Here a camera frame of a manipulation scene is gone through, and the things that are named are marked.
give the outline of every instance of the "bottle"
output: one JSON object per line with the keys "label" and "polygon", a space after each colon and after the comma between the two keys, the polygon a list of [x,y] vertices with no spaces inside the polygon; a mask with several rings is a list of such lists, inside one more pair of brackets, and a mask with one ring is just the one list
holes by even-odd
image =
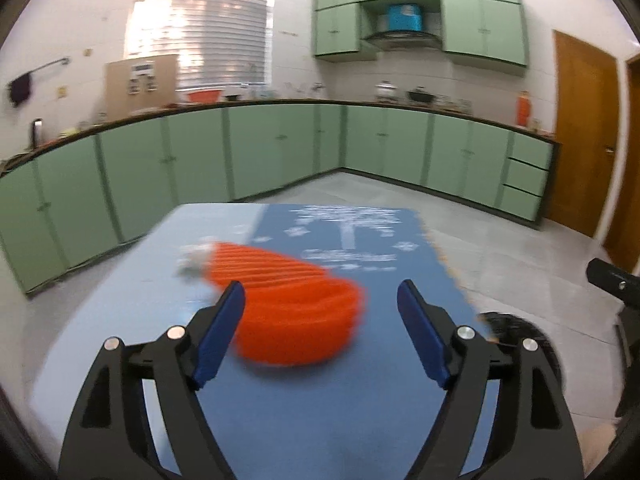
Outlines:
{"label": "bottle", "polygon": [[529,124],[529,117],[531,115],[531,99],[529,99],[529,92],[520,92],[516,105],[516,124],[524,128]]}

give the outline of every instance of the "blue container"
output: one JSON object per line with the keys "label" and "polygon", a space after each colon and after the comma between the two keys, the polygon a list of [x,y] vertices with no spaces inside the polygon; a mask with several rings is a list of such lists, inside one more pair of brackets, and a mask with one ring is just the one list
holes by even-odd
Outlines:
{"label": "blue container", "polygon": [[420,7],[414,4],[389,6],[389,30],[422,30]]}

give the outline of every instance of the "blue gripper pad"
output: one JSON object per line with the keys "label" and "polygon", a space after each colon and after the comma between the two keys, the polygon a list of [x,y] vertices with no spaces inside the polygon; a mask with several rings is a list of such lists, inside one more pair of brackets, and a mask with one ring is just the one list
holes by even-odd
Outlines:
{"label": "blue gripper pad", "polygon": [[198,346],[198,365],[191,376],[199,388],[218,373],[222,358],[244,312],[244,288],[234,283],[218,302],[218,312]]}
{"label": "blue gripper pad", "polygon": [[398,286],[398,312],[427,376],[444,388],[449,381],[447,347],[406,282]]}

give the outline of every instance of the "printed tree design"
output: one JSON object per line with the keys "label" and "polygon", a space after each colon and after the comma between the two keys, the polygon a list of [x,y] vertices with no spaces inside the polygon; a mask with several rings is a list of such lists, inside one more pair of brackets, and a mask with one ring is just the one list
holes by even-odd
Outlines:
{"label": "printed tree design", "polygon": [[340,241],[345,250],[356,248],[355,230],[356,227],[374,229],[380,232],[382,237],[394,235],[393,224],[400,221],[393,209],[381,209],[377,207],[350,207],[344,205],[308,205],[302,209],[295,209],[292,212],[298,213],[296,218],[297,228],[287,230],[290,236],[304,234],[308,232],[302,226],[311,224],[317,220],[325,222],[338,222],[340,229]]}

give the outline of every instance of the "range hood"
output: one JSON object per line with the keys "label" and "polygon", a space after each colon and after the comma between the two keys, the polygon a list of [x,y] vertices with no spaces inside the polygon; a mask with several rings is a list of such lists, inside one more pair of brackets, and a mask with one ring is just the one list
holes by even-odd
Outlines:
{"label": "range hood", "polygon": [[442,40],[435,34],[421,30],[386,30],[376,32],[364,41],[381,50],[405,50],[407,48],[442,49]]}

